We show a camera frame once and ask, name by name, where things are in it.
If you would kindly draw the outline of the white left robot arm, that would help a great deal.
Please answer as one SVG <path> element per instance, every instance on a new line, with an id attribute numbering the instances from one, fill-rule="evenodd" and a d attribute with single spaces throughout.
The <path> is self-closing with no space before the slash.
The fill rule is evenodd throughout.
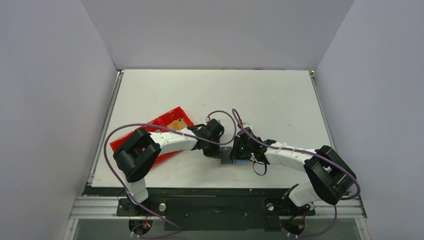
<path id="1" fill-rule="evenodd" d="M 148 132 L 136 129 L 126 141 L 113 151 L 113 159 L 125 177 L 124 185 L 129 199 L 129 208 L 136 215 L 143 215 L 149 209 L 145 177 L 156 159 L 162 155 L 202 150 L 207 157 L 218 157 L 220 138 L 225 128 L 216 119 L 206 124 L 189 126 L 168 132 Z"/>

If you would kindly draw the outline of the dark card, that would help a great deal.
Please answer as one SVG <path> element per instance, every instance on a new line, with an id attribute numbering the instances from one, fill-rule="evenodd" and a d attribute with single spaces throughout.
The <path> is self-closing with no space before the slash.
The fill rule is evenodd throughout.
<path id="1" fill-rule="evenodd" d="M 230 166 L 233 164 L 233 160 L 230 158 L 232 147 L 224 146 L 220 148 L 220 165 Z"/>

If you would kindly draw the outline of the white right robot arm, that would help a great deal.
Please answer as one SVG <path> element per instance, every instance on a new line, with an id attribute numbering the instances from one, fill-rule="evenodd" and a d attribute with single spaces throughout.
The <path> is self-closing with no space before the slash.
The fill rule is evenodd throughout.
<path id="1" fill-rule="evenodd" d="M 345 194 L 358 183 L 354 172 L 331 146 L 295 148 L 272 139 L 261 140 L 249 127 L 235 136 L 230 158 L 252 160 L 265 166 L 279 165 L 305 173 L 309 181 L 295 184 L 282 199 L 282 207 L 289 214 L 315 201 L 334 206 L 347 200 Z"/>

